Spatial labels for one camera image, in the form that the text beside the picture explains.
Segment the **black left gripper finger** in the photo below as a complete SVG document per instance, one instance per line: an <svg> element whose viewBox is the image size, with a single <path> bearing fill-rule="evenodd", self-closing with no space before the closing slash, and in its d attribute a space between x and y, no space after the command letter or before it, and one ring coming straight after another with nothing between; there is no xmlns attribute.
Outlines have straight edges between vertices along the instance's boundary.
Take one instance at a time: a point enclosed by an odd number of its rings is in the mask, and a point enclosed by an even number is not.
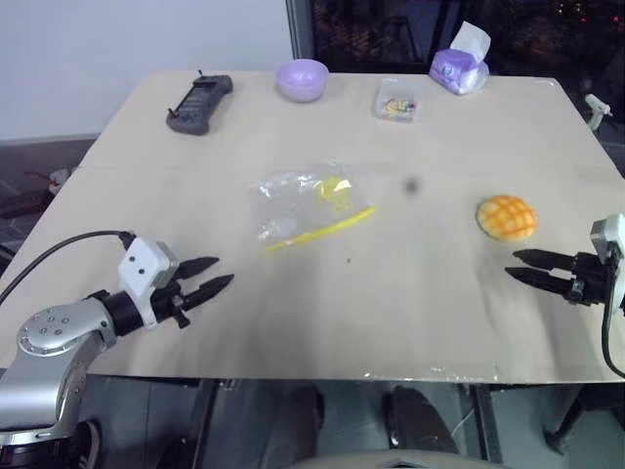
<svg viewBox="0 0 625 469"><path fill-rule="evenodd" d="M178 279L189 279L198 276L218 263L217 257L199 257L182 262L178 267Z"/></svg>
<svg viewBox="0 0 625 469"><path fill-rule="evenodd" d="M186 309L194 309L216 297L234 279L234 274L214 277L202 284L186 296Z"/></svg>

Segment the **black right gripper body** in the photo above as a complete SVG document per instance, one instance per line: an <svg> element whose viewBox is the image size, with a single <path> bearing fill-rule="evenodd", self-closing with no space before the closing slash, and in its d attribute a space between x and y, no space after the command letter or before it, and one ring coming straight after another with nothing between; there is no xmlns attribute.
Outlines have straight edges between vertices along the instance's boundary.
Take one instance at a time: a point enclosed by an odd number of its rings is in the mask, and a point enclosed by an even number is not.
<svg viewBox="0 0 625 469"><path fill-rule="evenodd" d="M607 299L607 273L599 256L578 252L563 255L561 269L571 273L569 287L562 297L572 304L591 306Z"/></svg>

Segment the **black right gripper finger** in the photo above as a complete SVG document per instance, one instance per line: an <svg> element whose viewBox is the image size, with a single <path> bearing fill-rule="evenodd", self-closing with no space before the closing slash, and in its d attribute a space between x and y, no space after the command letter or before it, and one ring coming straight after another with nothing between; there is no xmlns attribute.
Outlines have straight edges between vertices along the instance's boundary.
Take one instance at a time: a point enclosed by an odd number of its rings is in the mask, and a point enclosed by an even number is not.
<svg viewBox="0 0 625 469"><path fill-rule="evenodd" d="M526 268L507 267L505 272L524 284L555 294L566 294L570 290L570 280L554 277L547 272Z"/></svg>
<svg viewBox="0 0 625 469"><path fill-rule="evenodd" d="M513 255L530 267L551 271L560 269L570 270L570 256L542 249L517 250Z"/></svg>

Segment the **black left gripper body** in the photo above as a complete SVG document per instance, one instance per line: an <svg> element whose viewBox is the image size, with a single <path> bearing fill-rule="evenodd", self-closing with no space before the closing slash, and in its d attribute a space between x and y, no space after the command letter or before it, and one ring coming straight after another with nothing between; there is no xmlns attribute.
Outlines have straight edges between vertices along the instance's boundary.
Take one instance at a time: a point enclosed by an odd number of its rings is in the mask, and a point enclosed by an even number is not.
<svg viewBox="0 0 625 469"><path fill-rule="evenodd" d="M154 290L150 297L150 304L157 323L174 319L180 329L190 325L190 319L185 312L190 310L192 305L182 292L180 280L191 276L189 267L180 266L164 287Z"/></svg>

